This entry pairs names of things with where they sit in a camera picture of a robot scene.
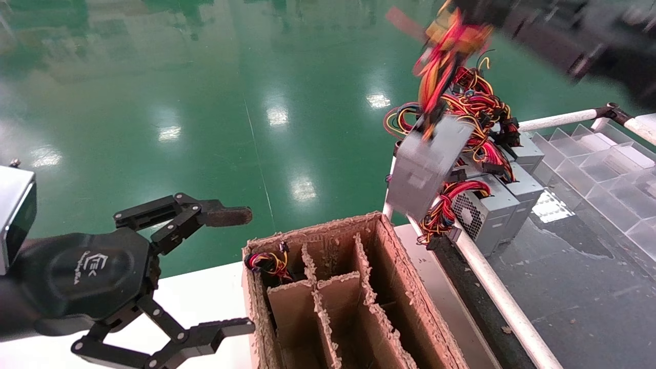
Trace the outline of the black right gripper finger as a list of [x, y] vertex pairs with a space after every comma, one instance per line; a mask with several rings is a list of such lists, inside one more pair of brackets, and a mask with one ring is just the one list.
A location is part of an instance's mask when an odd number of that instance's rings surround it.
[[386, 19], [395, 28], [402, 33], [416, 39], [418, 42], [424, 43], [428, 40], [425, 33], [425, 28], [418, 24], [414, 19], [410, 18], [398, 7], [391, 7], [386, 13]]

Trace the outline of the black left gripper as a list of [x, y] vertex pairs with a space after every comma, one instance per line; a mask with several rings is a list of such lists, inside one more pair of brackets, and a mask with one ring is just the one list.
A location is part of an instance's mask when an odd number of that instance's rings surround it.
[[[113, 219], [118, 228], [113, 233], [24, 242], [13, 264], [14, 336], [89, 330], [71, 346], [82, 360], [111, 368], [178, 368], [188, 359], [215, 354], [226, 338], [255, 332], [249, 318], [184, 329], [151, 297], [161, 275], [157, 255], [169, 254], [203, 226], [248, 224], [251, 208], [178, 192], [121, 210]], [[150, 242], [136, 233], [158, 224], [162, 227]], [[148, 354], [104, 342], [141, 314], [168, 336], [160, 350]]]

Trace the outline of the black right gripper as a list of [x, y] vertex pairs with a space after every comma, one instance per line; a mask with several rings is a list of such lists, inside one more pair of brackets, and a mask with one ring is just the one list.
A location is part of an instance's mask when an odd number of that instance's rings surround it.
[[454, 1], [467, 25], [489, 25], [568, 77], [616, 76], [610, 24], [616, 5], [605, 1]]

